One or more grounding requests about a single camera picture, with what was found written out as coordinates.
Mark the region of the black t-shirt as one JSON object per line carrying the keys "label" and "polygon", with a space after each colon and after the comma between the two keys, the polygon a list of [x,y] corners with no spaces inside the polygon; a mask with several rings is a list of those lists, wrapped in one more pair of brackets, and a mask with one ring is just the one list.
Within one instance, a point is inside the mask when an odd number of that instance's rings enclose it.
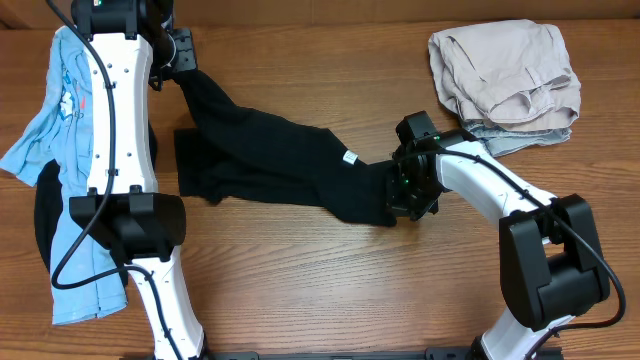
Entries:
{"label": "black t-shirt", "polygon": [[179,192],[322,207],[343,222],[393,227],[387,162],[367,164],[327,128],[235,104],[199,70],[175,76],[192,129],[174,133]]}

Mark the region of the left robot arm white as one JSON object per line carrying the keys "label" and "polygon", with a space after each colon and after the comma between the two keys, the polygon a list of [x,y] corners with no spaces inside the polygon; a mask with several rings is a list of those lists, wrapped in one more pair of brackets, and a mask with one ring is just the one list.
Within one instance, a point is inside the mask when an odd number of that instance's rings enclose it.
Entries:
{"label": "left robot arm white", "polygon": [[173,26],[171,1],[75,1],[72,31],[88,57],[93,159],[70,215],[128,273],[143,300],[155,359],[206,359],[206,335],[181,266],[182,199],[162,194],[151,156],[148,92],[194,70],[192,33]]}

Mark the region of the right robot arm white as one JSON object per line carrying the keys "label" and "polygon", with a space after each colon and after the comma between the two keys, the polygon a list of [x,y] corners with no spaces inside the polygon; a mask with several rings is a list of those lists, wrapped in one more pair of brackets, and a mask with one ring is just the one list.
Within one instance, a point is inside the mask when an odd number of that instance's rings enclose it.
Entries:
{"label": "right robot arm white", "polygon": [[506,309],[466,347],[431,347],[428,359],[560,359],[545,343],[610,294],[611,271],[589,204],[519,178],[463,130],[397,133],[388,205],[413,221],[453,191],[499,231],[500,287]]}

